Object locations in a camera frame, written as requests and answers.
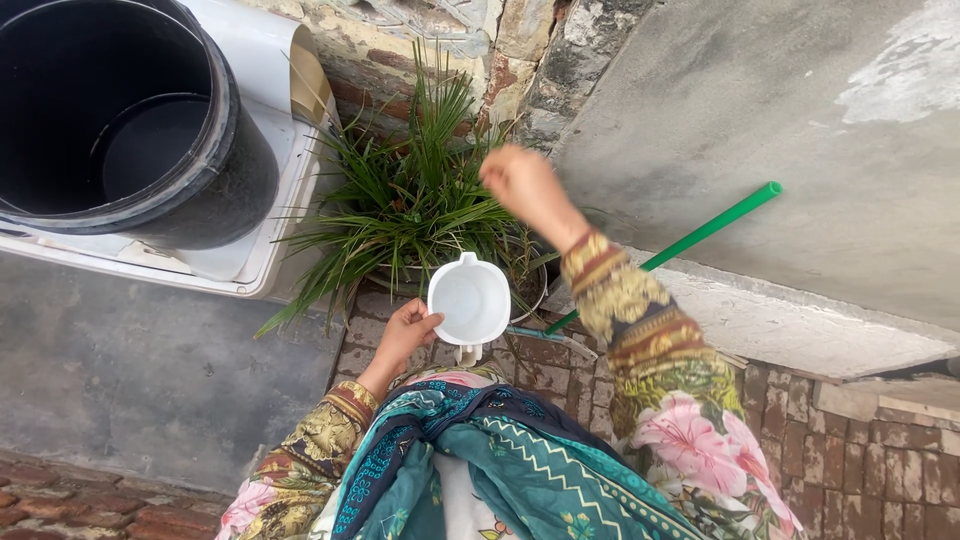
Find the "woman's left hand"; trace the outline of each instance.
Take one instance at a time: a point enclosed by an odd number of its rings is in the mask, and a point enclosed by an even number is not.
[[[415,298],[394,312],[380,338],[373,361],[357,382],[377,400],[387,394],[390,382],[407,368],[407,359],[420,345],[429,345],[437,337],[433,329],[444,321],[442,313],[428,315],[423,300]]]

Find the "gray concrete floor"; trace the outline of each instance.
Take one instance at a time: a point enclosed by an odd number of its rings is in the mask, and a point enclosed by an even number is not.
[[[234,493],[325,392],[325,316],[0,254],[0,448]]]

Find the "white measuring jug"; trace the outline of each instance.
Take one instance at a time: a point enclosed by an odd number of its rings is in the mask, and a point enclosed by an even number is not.
[[[430,277],[426,308],[444,321],[437,337],[459,345],[457,363],[469,367],[483,355],[483,344],[494,341],[510,322],[510,286],[503,271],[463,252],[460,260],[437,269]]]

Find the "woman's right hand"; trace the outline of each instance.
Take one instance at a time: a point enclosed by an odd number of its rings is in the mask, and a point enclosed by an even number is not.
[[[566,197],[550,161],[507,144],[490,152],[480,166],[484,187],[518,219],[566,254],[590,229]]]

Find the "hand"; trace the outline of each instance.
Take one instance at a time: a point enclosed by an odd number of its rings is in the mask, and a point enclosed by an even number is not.
[[[550,162],[536,152],[513,144],[494,149],[480,166],[480,177],[503,208],[564,255],[590,229],[566,197]]]
[[[357,382],[382,400],[390,382],[406,371],[407,360],[417,347],[436,339],[433,329],[443,321],[442,313],[427,315],[426,304],[419,298],[406,303],[391,315],[373,360]]]

